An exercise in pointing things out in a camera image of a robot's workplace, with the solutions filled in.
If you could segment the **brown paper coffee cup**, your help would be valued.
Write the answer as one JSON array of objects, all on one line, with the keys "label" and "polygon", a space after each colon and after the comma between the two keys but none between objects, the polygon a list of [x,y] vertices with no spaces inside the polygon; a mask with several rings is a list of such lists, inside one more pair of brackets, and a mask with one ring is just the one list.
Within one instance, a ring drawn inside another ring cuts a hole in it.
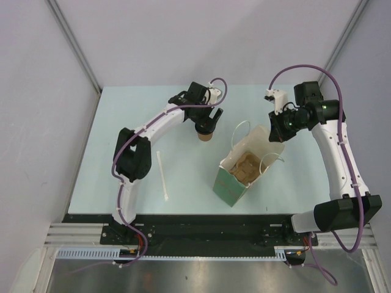
[{"label": "brown paper coffee cup", "polygon": [[207,141],[210,141],[213,137],[213,133],[201,133],[201,132],[198,132],[197,133],[197,136],[198,138],[203,141],[203,142],[207,142]]}]

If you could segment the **green illustrated paper bag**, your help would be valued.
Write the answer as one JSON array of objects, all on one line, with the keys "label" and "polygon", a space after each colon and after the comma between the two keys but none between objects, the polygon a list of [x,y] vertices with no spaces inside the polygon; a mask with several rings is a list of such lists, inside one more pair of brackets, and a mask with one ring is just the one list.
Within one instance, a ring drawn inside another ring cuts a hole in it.
[{"label": "green illustrated paper bag", "polygon": [[234,142],[236,132],[233,132],[230,152],[220,161],[213,185],[213,192],[231,208],[277,160],[284,161],[285,145],[270,142],[269,129],[262,125],[251,127],[250,121],[244,120],[235,130],[245,124],[248,132],[237,143]]}]

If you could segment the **brown cardboard cup carrier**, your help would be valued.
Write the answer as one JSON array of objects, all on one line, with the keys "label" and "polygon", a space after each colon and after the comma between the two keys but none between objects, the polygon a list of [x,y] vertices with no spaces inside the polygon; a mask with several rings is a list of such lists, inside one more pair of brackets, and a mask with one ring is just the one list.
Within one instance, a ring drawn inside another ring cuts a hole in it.
[{"label": "brown cardboard cup carrier", "polygon": [[229,173],[241,184],[248,186],[260,176],[261,159],[253,153],[244,153]]}]

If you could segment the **white paper-wrapped straw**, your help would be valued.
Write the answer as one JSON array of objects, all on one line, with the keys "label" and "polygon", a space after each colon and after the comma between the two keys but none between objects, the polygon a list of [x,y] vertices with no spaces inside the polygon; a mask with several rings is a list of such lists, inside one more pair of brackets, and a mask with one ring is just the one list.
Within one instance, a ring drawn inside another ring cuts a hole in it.
[{"label": "white paper-wrapped straw", "polygon": [[161,161],[161,152],[160,151],[156,151],[156,157],[157,157],[157,161],[158,161],[158,167],[159,167],[159,172],[160,172],[160,177],[161,177],[161,182],[162,182],[162,187],[163,187],[164,200],[168,201],[169,196],[167,193],[167,187],[166,187],[166,181],[164,178],[164,170],[163,170],[163,165],[162,165],[162,161]]}]

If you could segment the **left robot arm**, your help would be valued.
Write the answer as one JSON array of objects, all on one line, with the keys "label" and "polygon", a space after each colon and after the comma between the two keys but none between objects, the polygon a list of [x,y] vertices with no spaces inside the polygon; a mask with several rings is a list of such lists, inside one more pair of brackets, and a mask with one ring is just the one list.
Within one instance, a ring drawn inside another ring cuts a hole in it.
[{"label": "left robot arm", "polygon": [[220,105],[227,95],[227,83],[214,78],[208,86],[192,82],[187,90],[171,97],[164,109],[146,124],[123,128],[119,132],[111,167],[112,176],[119,180],[119,193],[112,216],[119,224],[114,237],[122,244],[130,243],[135,229],[128,225],[136,218],[135,199],[139,183],[152,167],[152,146],[174,126],[191,120],[200,140],[209,141],[223,110]]}]

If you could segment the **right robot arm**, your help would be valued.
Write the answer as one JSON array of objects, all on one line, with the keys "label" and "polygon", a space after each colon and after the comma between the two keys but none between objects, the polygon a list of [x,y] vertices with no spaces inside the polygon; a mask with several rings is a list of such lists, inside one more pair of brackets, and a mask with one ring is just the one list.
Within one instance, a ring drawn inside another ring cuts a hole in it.
[{"label": "right robot arm", "polygon": [[300,130],[308,129],[321,151],[330,200],[316,205],[311,211],[292,216],[292,224],[282,229],[282,239],[289,245],[296,245],[304,233],[366,225],[382,207],[381,197],[372,195],[360,176],[339,100],[325,100],[316,81],[296,85],[294,96],[296,102],[290,109],[285,91],[266,91],[265,99],[274,104],[274,110],[269,113],[269,141],[286,142]]}]

